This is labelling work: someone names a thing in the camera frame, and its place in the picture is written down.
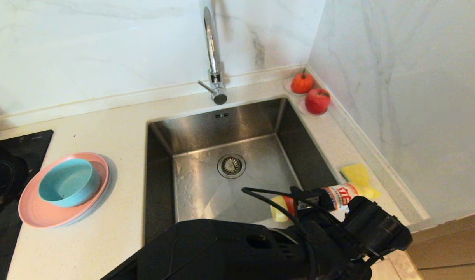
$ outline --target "bowl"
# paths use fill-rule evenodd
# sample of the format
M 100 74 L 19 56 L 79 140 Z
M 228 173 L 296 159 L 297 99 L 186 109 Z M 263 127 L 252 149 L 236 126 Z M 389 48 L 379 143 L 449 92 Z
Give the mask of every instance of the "bowl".
M 80 158 L 53 167 L 39 184 L 42 200 L 59 207 L 83 204 L 99 187 L 99 175 L 91 163 Z

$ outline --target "kitchen sink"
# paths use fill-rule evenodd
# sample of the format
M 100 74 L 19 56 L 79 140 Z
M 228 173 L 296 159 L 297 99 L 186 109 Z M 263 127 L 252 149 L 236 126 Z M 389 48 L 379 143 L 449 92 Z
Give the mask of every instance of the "kitchen sink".
M 243 187 L 289 193 L 290 186 L 337 184 L 286 98 L 164 119 L 147 129 L 146 242 L 178 221 L 269 219 L 269 206 Z

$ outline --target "sink drain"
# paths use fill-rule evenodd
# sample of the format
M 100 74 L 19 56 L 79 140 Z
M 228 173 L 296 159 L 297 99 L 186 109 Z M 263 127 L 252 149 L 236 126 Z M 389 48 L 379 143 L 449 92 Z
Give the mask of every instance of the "sink drain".
M 238 154 L 226 154 L 218 161 L 218 173 L 225 178 L 234 179 L 241 176 L 246 168 L 246 162 Z

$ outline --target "plate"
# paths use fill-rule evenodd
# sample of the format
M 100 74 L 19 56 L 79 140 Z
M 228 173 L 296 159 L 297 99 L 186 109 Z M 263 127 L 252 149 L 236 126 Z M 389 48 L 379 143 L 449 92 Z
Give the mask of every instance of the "plate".
M 42 200 L 38 193 L 42 178 L 56 165 L 74 158 L 89 161 L 98 172 L 100 186 L 96 193 L 84 204 L 75 207 L 58 207 Z M 108 185 L 109 177 L 110 169 L 108 168 L 108 163 L 99 154 L 81 152 L 60 158 L 46 166 L 43 170 L 40 170 L 27 184 L 18 204 L 19 216 L 24 223 L 35 228 L 52 228 L 75 222 L 76 219 L 86 214 L 98 201 Z
M 293 78 L 288 78 L 284 80 L 284 83 L 282 83 L 282 87 L 284 87 L 284 89 L 293 96 L 305 96 L 307 93 L 296 93 L 291 89 L 292 81 L 293 81 Z
M 302 98 L 300 98 L 300 100 L 298 100 L 298 109 L 300 109 L 300 112 L 303 115 L 306 115 L 307 117 L 320 117 L 328 111 L 328 110 L 326 110 L 324 113 L 317 114 L 317 115 L 310 113 L 307 110 L 307 107 L 305 106 L 305 97 L 302 97 Z

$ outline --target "toy apple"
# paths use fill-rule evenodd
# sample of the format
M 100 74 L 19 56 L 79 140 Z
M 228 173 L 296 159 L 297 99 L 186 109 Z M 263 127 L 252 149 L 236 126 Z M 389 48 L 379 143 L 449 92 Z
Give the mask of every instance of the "toy apple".
M 314 86 L 314 78 L 312 75 L 305 74 L 305 69 L 302 73 L 298 73 L 291 82 L 291 90 L 294 93 L 307 93 Z
M 311 89 L 305 97 L 305 107 L 315 115 L 326 113 L 330 103 L 330 94 L 325 89 Z

